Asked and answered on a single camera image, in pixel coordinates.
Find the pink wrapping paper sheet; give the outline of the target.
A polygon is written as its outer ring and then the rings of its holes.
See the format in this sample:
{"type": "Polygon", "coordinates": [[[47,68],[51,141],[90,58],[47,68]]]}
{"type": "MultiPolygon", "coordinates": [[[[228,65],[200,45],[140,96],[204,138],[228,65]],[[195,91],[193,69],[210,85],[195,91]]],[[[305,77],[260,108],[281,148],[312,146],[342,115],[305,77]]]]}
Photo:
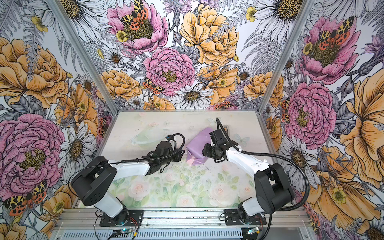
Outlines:
{"type": "Polygon", "coordinates": [[[200,131],[186,146],[187,164],[190,166],[204,164],[208,157],[203,155],[205,144],[211,144],[210,133],[212,128],[208,127],[200,131]]]}

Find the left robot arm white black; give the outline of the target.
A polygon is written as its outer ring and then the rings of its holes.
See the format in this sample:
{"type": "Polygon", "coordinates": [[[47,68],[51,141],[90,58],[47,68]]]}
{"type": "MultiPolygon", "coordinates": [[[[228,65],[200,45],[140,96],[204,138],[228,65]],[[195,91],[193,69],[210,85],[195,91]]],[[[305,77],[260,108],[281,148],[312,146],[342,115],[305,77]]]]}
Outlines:
{"type": "Polygon", "coordinates": [[[178,145],[176,140],[169,138],[141,159],[111,162],[98,156],[73,176],[71,187],[85,206],[97,208],[109,218],[111,224],[123,226],[129,221],[129,211],[117,197],[108,192],[110,185],[127,177],[163,172],[172,162],[181,161],[185,153],[184,145],[185,142],[178,145]]]}

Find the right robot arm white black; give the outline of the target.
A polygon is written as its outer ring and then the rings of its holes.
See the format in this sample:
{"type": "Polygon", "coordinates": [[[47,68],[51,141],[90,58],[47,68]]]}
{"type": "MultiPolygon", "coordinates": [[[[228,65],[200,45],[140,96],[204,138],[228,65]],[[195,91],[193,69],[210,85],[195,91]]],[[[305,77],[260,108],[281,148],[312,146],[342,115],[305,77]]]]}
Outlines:
{"type": "Polygon", "coordinates": [[[295,193],[290,187],[283,167],[260,160],[265,154],[257,155],[237,149],[233,141],[222,130],[210,132],[211,143],[205,144],[202,154],[216,162],[228,161],[254,178],[255,197],[250,197],[238,206],[238,214],[243,223],[258,214],[273,214],[294,200],[295,193]]]}

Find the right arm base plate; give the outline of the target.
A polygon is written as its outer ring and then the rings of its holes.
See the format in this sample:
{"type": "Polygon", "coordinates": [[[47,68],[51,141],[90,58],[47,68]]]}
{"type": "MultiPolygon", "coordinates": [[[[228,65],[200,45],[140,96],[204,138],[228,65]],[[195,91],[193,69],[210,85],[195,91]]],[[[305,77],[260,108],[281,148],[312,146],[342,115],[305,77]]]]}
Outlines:
{"type": "Polygon", "coordinates": [[[238,209],[225,209],[224,221],[227,226],[264,226],[267,224],[266,218],[261,214],[256,214],[250,217],[238,209]]]}

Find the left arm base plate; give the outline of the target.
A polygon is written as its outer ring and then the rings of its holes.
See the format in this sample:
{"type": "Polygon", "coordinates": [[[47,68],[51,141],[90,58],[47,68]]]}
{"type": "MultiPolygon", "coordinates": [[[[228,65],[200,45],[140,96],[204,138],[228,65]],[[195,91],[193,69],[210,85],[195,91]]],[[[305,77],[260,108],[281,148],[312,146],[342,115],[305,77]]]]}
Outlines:
{"type": "Polygon", "coordinates": [[[123,209],[115,217],[111,218],[103,213],[100,227],[140,227],[142,225],[144,210],[123,209]]]}

